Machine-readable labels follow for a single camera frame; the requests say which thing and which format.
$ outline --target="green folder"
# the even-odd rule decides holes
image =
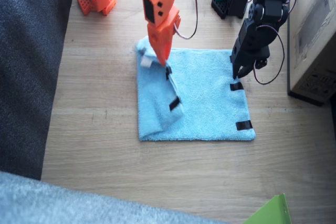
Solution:
[[[244,224],[292,224],[285,194],[274,196]]]

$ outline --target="white label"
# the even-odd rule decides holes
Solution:
[[[148,58],[146,56],[142,56],[141,62],[140,62],[140,66],[141,67],[145,67],[145,68],[150,68],[151,65],[152,65],[152,62],[153,62],[152,59],[150,59],[150,58]]]

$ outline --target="wooden desk surface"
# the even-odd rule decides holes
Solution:
[[[242,20],[221,20],[198,0],[199,23],[174,47],[232,48]],[[193,0],[176,0],[181,32],[192,33]],[[293,223],[334,223],[336,141],[330,106],[287,96],[287,67],[261,86],[242,79],[257,138],[247,142],[139,142],[134,46],[146,36],[141,0],[118,0],[84,17],[73,0],[51,116],[42,180],[155,207],[242,223],[286,193]],[[287,47],[287,28],[280,34]],[[280,42],[271,46],[269,80]]]

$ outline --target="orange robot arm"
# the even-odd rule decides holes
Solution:
[[[86,13],[83,9],[83,6],[87,8],[87,1],[94,1],[94,10],[102,11],[105,15],[116,4],[116,0],[86,0],[86,2],[78,0],[84,14],[89,12]],[[174,1],[143,0],[145,19],[148,21],[149,41],[163,66],[171,51],[173,35],[175,34],[174,25],[178,28],[181,21],[179,10],[173,5]]]

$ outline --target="light blue cloth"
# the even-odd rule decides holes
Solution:
[[[172,49],[166,79],[148,37],[137,45],[138,110],[141,141],[233,140],[251,141],[253,129],[237,130],[236,122],[250,120],[244,90],[232,91],[229,50]],[[141,66],[142,57],[153,60]],[[170,103],[181,103],[170,110]]]
[[[223,224],[4,172],[0,172],[0,223]]]

